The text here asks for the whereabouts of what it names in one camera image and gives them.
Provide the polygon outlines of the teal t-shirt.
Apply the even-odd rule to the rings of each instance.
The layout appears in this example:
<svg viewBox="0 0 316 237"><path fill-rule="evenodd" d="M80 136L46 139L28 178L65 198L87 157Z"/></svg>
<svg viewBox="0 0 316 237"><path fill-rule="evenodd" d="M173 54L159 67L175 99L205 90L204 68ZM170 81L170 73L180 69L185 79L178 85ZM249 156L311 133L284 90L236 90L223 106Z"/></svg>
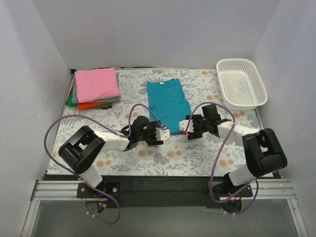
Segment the teal t-shirt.
<svg viewBox="0 0 316 237"><path fill-rule="evenodd" d="M181 134L179 122L192 113L179 79L147 82L149 109L166 125L171 135Z"/></svg>

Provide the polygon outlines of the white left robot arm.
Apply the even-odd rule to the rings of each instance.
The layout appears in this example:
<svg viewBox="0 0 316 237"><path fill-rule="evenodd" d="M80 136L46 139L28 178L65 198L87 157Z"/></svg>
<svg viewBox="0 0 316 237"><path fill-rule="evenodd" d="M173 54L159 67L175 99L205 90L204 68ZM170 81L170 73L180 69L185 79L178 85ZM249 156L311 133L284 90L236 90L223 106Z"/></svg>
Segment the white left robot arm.
<svg viewBox="0 0 316 237"><path fill-rule="evenodd" d="M84 181L78 186L78 198L105 198L104 193L118 198L120 183L106 182L93 164L99 153L103 150L127 152L139 142L145 142L148 146L162 145L169 138L167 126L138 116L132 125L123 127L117 135L95 131L85 125L60 147L58 154Z"/></svg>

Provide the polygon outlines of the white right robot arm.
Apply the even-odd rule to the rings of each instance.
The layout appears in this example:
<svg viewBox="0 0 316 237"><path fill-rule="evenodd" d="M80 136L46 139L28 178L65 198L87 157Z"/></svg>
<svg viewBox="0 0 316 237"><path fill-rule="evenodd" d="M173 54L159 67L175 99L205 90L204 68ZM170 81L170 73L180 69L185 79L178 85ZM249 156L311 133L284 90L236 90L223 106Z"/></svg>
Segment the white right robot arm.
<svg viewBox="0 0 316 237"><path fill-rule="evenodd" d="M179 128L189 140L208 132L243 147L245 164L225 174L222 183L209 185L211 196L235 196L251 181L287 167L286 155L272 129L248 128L238 125L235 118L221 118L215 104L203 104L202 114L187 115Z"/></svg>

